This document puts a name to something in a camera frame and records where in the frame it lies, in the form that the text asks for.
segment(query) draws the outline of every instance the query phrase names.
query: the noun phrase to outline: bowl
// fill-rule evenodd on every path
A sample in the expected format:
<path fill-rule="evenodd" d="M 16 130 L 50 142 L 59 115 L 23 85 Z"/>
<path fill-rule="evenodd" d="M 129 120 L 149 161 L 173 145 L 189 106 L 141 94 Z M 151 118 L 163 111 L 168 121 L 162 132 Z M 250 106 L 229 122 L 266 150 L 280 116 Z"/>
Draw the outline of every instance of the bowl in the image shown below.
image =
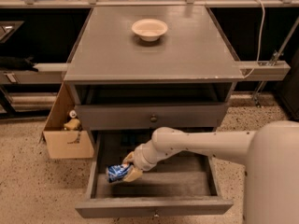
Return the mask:
<path fill-rule="evenodd" d="M 132 25 L 132 31 L 144 41 L 156 41 L 168 30 L 167 24 L 155 19 L 144 19 Z"/>

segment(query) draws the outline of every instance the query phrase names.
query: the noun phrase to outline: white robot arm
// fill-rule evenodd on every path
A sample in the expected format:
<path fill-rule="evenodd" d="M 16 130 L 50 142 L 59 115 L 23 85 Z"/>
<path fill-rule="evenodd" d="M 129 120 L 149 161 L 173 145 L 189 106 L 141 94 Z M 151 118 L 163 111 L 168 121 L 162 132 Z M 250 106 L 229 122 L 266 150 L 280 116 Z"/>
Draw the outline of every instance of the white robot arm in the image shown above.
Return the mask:
<path fill-rule="evenodd" d="M 132 162 L 142 174 L 182 150 L 245 164 L 244 223 L 299 223 L 298 123 L 278 121 L 258 132 L 184 133 L 161 128 L 124 162 Z"/>

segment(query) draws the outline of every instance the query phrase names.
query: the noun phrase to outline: floor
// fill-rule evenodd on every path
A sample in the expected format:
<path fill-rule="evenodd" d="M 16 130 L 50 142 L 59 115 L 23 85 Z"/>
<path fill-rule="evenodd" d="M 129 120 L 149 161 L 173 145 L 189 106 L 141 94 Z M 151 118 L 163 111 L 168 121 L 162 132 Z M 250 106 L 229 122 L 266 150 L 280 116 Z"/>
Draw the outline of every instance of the floor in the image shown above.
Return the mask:
<path fill-rule="evenodd" d="M 249 94 L 235 93 L 218 131 L 258 130 L 274 120 L 288 119 L 270 93 L 258 108 Z M 224 199 L 234 206 L 222 216 L 83 219 L 75 210 L 84 200 L 90 160 L 50 160 L 40 142 L 45 119 L 0 122 L 0 223 L 189 223 L 241 224 L 244 166 L 215 159 Z"/>

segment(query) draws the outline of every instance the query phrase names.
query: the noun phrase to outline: white cable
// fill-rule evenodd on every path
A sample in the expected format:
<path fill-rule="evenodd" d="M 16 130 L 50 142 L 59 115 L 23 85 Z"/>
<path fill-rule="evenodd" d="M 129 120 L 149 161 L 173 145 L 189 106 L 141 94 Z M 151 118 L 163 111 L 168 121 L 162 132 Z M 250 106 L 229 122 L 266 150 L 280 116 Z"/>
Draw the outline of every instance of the white cable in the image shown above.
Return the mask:
<path fill-rule="evenodd" d="M 257 1 L 262 6 L 262 11 L 263 11 L 262 21 L 261 21 L 261 27 L 260 27 L 260 33 L 259 33 L 258 54 L 257 54 L 257 57 L 256 57 L 256 63 L 258 63 L 259 60 L 260 60 L 260 52 L 261 52 L 261 43 L 262 43 L 262 34 L 263 34 L 263 23 L 264 23 L 264 17 L 265 17 L 265 10 L 264 10 L 263 2 L 261 0 L 254 0 L 254 1 Z M 244 76 L 244 78 L 249 77 L 252 74 L 253 71 L 254 71 L 254 68 L 252 68 L 251 71 Z"/>

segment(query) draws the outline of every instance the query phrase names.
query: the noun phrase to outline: drawer knob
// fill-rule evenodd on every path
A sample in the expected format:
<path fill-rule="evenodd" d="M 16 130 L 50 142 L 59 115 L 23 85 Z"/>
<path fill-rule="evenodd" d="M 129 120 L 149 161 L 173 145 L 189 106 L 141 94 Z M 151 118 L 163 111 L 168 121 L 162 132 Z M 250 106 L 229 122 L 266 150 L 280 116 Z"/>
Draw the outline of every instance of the drawer knob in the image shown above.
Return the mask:
<path fill-rule="evenodd" d="M 152 115 L 152 116 L 150 117 L 150 122 L 155 123 L 155 122 L 157 122 L 157 121 L 158 121 L 158 118 L 157 118 L 155 115 Z"/>

